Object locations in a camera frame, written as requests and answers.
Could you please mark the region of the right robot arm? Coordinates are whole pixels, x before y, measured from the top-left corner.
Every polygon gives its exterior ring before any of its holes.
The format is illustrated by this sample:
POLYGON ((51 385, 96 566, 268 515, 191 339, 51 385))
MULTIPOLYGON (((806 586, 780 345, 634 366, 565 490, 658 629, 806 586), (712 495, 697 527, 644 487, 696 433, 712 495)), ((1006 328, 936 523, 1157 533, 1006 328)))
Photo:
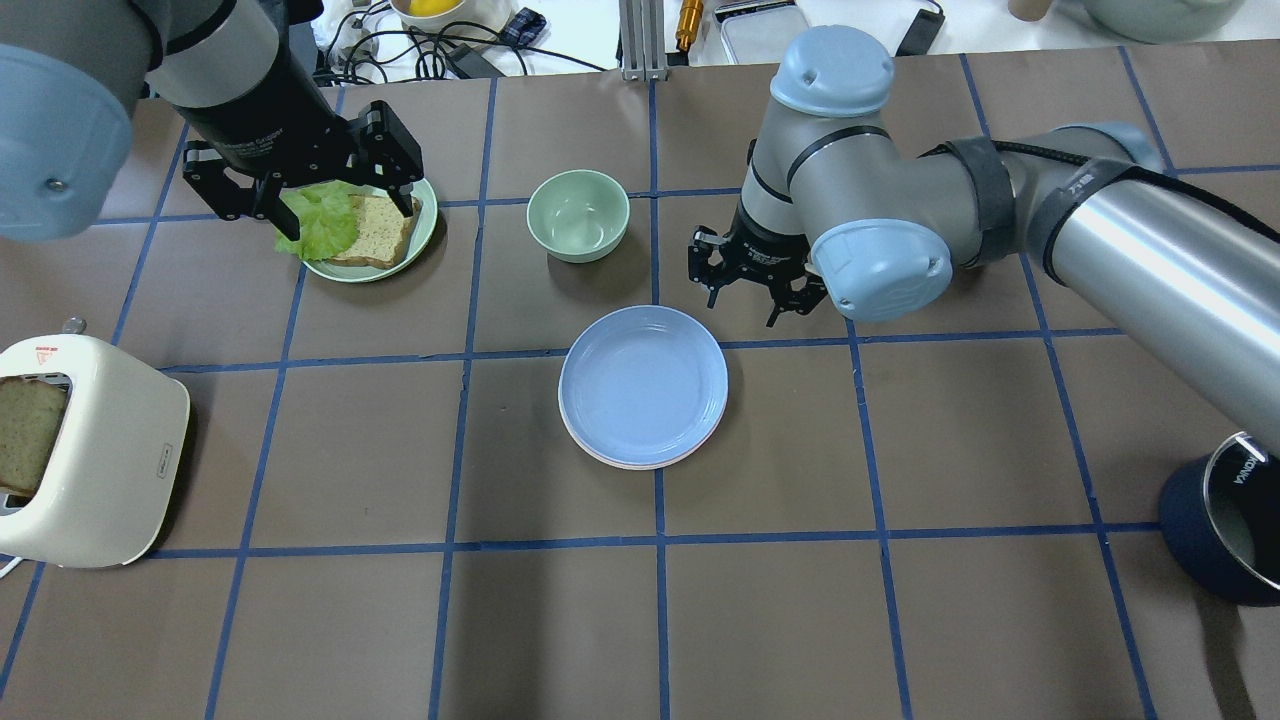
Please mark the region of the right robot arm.
POLYGON ((881 115, 893 76, 884 47, 852 27, 790 42, 730 229, 690 240, 692 282, 710 296, 762 284, 777 315, 829 301, 877 323, 932 304, 957 270, 1023 252, 1277 450, 1275 229, 1166 176, 1128 123, 905 158, 881 115))

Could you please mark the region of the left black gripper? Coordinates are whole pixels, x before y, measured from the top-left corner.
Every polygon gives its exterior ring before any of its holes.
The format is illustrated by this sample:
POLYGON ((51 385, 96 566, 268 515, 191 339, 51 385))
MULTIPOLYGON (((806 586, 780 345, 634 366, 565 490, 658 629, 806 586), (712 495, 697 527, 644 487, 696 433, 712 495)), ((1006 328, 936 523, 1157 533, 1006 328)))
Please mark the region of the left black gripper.
POLYGON ((422 151, 390 104, 340 117, 279 40, 246 50, 172 44, 160 95, 198 133, 184 150, 186 183, 224 220, 266 220, 291 241, 283 190, 329 181, 384 190, 402 217, 417 213, 422 151))

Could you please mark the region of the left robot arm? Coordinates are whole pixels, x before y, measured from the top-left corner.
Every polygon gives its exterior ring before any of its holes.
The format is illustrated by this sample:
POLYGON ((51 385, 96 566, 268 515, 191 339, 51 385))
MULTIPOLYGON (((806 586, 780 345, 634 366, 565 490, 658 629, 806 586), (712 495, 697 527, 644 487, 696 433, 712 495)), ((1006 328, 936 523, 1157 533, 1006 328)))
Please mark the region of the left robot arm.
POLYGON ((99 217, 133 143, 146 88, 198 133, 186 183, 220 218, 300 219, 287 188, 383 190, 412 217, 422 154, 394 110, 347 120, 320 95, 289 32, 320 1, 5 1, 1 6, 3 236, 46 242, 99 217))

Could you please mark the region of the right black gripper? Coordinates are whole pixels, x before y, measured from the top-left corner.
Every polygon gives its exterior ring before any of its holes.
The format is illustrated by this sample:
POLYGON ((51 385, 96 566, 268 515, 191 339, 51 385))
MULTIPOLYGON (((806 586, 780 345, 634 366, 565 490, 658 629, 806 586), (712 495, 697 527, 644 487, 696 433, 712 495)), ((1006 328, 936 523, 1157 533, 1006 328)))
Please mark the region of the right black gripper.
POLYGON ((806 316, 828 297, 823 278, 806 265, 809 250, 805 234, 768 229, 739 205, 727 233, 695 228, 687 246, 687 277, 707 288, 708 309, 733 282, 768 288, 773 305, 765 325, 773 328, 781 315, 806 316))

